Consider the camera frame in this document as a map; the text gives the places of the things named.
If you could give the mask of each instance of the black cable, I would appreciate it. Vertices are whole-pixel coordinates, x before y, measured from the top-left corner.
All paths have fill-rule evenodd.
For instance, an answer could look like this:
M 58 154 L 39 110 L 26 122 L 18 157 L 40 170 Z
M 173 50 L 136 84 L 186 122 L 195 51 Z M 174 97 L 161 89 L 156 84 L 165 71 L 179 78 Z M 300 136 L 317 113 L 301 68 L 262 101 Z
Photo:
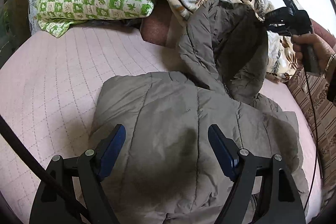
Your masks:
M 304 206 L 304 211 L 306 211 L 307 204 L 308 204 L 308 201 L 309 201 L 309 197 L 310 197 L 310 194 L 311 194 L 311 190 L 313 189 L 314 178 L 315 178 L 315 173 L 316 173 L 317 156 L 318 156 L 318 147 L 317 147 L 317 143 L 318 143 L 318 133 L 317 133 L 317 122 L 316 122 L 315 108 L 314 108 L 313 99 L 311 98 L 311 93 L 310 93 L 310 87 L 309 87 L 309 83 L 308 83 L 307 72 L 304 71 L 304 74 L 305 74 L 305 76 L 306 76 L 306 82 L 307 82 L 308 94 L 309 94 L 309 98 L 310 98 L 310 102 L 311 102 L 311 107 L 312 107 L 312 109 L 313 109 L 314 122 L 315 122 L 315 134 L 316 134 L 316 156 L 315 156 L 315 166 L 314 166 L 313 179 L 312 179 L 312 181 L 311 181 L 311 186 L 310 186 L 310 190 L 309 190 L 308 198 L 307 198 L 306 204 L 305 204 L 305 206 Z
M 74 206 L 87 220 L 90 221 L 90 215 L 87 210 L 76 198 L 71 196 L 67 191 L 60 186 L 57 181 L 49 175 L 46 170 L 37 162 L 32 154 L 27 150 L 13 130 L 9 127 L 6 121 L 0 115 L 0 134 L 7 141 L 14 152 L 22 159 L 22 161 L 33 171 L 33 173 L 46 185 L 52 187 L 56 193 L 66 202 Z

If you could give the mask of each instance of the human hand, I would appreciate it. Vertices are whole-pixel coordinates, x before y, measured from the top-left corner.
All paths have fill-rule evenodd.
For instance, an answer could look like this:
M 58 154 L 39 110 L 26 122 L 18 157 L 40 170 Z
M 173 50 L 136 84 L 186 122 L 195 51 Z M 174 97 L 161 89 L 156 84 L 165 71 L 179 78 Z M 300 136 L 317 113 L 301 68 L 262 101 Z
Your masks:
M 301 52 L 302 44 L 313 45 L 321 71 L 325 70 L 331 55 L 335 53 L 332 47 L 317 34 L 307 33 L 303 35 L 293 35 L 291 41 L 293 42 L 293 50 L 295 51 L 295 57 L 299 65 L 302 65 L 303 59 Z

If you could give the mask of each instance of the silver bolt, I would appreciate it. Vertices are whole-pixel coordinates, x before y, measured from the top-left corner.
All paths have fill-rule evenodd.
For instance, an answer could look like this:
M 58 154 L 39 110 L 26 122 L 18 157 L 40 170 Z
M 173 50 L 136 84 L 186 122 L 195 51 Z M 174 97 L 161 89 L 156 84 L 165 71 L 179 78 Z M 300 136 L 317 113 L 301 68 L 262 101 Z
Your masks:
M 60 158 L 61 158 L 60 155 L 55 155 L 55 156 L 53 156 L 52 160 L 53 161 L 58 161 Z
M 93 149 L 88 149 L 85 151 L 85 155 L 87 156 L 92 156 L 95 153 L 95 151 Z
M 247 149 L 241 149 L 239 153 L 243 156 L 247 156 L 249 154 L 249 151 Z
M 274 155 L 274 158 L 275 158 L 276 160 L 278 160 L 278 161 L 282 160 L 282 156 L 279 155 L 279 154 L 275 154 L 275 155 Z

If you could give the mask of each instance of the jacket sleeve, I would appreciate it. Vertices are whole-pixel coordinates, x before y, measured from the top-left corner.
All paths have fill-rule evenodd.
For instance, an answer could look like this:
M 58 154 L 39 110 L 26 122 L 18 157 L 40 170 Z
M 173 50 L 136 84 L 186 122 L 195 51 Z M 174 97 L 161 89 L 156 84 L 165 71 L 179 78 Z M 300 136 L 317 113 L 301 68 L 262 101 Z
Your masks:
M 327 99 L 336 106 L 336 70 L 334 71 L 333 77 L 330 81 Z

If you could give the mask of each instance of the person's arm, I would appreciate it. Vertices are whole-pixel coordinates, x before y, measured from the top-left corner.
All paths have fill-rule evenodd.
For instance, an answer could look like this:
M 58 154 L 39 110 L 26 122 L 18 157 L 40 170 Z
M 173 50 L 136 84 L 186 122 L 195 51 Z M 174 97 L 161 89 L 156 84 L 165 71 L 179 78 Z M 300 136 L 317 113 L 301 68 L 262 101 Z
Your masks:
M 334 50 L 317 34 L 294 35 L 292 37 L 293 50 L 299 64 L 302 64 L 303 55 L 301 52 L 302 44 L 311 44 L 319 60 L 321 71 L 330 84 L 327 99 L 336 106 L 336 54 Z

